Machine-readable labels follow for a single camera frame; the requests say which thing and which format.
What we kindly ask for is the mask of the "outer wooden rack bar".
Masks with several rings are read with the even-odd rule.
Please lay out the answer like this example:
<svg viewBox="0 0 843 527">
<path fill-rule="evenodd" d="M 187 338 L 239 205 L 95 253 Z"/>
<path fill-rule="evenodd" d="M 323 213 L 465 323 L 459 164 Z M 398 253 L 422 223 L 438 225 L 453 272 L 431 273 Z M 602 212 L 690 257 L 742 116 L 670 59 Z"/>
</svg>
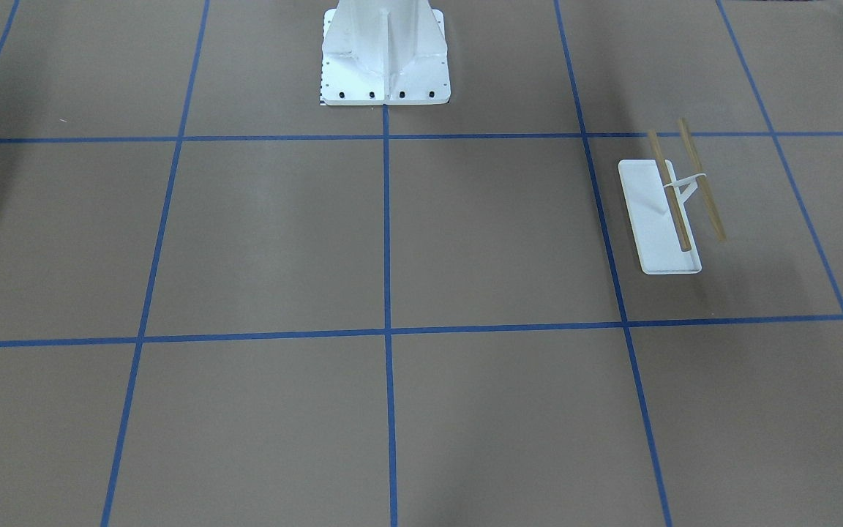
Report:
<svg viewBox="0 0 843 527">
<path fill-rule="evenodd" d="M 728 240 L 726 229 L 724 227 L 722 217 L 720 217 L 719 208 L 717 208 L 715 196 L 713 196 L 711 182 L 707 177 L 705 164 L 703 164 L 702 159 L 700 159 L 700 153 L 695 144 L 694 136 L 690 130 L 688 120 L 686 120 L 685 117 L 680 117 L 679 120 L 677 120 L 677 127 L 683 141 L 683 146 L 685 146 L 686 153 L 688 153 L 689 161 L 692 164 L 696 176 L 698 176 L 697 180 L 700 181 L 699 185 L 700 192 L 702 193 L 702 200 L 705 204 L 707 216 L 711 221 L 713 232 L 716 234 L 716 238 L 719 242 L 726 242 Z"/>
</svg>

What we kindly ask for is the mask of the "white towel rack tray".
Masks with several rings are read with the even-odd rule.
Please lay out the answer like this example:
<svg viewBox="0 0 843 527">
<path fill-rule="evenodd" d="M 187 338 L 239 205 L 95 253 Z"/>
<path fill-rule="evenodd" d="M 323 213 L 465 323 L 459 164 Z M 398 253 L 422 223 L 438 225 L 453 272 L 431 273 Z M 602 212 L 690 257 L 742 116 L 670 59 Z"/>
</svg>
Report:
<svg viewBox="0 0 843 527">
<path fill-rule="evenodd" d="M 666 166 L 670 184 L 662 182 L 655 160 L 620 160 L 618 163 L 637 257 L 643 274 L 698 274 L 703 265 L 686 213 L 686 201 L 698 190 L 698 177 L 703 173 L 679 179 L 672 161 L 667 160 Z M 677 237 L 666 190 L 675 193 L 688 233 L 690 249 L 687 251 L 682 250 Z"/>
</svg>

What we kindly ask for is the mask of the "brown paper table cover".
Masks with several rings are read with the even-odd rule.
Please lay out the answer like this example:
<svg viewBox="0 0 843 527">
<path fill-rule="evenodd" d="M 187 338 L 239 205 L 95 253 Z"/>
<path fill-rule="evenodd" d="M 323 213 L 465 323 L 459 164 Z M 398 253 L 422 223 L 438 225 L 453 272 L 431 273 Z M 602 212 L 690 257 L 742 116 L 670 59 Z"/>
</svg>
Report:
<svg viewBox="0 0 843 527">
<path fill-rule="evenodd" d="M 0 1 L 0 526 L 843 526 L 843 1 L 438 1 L 337 108 L 334 6 Z"/>
</svg>

